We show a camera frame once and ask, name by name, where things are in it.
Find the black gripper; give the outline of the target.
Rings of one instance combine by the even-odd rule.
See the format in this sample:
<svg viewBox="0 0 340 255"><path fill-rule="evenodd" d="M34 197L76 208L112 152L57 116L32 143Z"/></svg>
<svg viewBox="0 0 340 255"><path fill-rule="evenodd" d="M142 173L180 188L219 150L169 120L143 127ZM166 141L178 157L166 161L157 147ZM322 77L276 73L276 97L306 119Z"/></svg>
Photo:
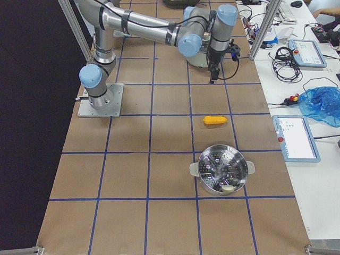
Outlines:
<svg viewBox="0 0 340 255"><path fill-rule="evenodd" d="M219 64L223 61L225 54L230 53L233 61L237 61L240 57L240 47L234 43L234 39L218 40L211 38L207 50L207 64L210 72L209 83L219 79Z"/></svg>

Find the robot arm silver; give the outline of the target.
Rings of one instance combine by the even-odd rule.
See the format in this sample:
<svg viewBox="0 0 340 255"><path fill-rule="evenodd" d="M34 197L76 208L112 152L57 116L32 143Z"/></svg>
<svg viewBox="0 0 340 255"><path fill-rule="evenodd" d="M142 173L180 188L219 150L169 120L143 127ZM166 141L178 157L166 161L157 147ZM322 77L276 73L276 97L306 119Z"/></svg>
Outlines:
<svg viewBox="0 0 340 255"><path fill-rule="evenodd" d="M80 1L79 8L95 28L93 61L81 69L79 78L88 94L90 108L97 111L120 104L113 87L106 83L116 64L114 31L177 47L186 58L196 56L204 34L210 33L206 56L211 83L218 79L219 65L225 54L237 56L240 52L231 39L238 15L233 5L224 4L211 11L189 6L184 10L184 20L179 23L124 10L112 1Z"/></svg>

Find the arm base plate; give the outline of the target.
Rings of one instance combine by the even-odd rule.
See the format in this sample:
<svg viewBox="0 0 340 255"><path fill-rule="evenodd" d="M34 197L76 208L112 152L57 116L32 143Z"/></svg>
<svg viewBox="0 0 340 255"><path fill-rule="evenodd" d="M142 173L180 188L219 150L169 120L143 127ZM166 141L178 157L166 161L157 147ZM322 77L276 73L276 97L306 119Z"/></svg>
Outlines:
<svg viewBox="0 0 340 255"><path fill-rule="evenodd" d="M78 117L119 117L123 97L123 83L108 83L107 92L99 98L90 97L84 89Z"/></svg>

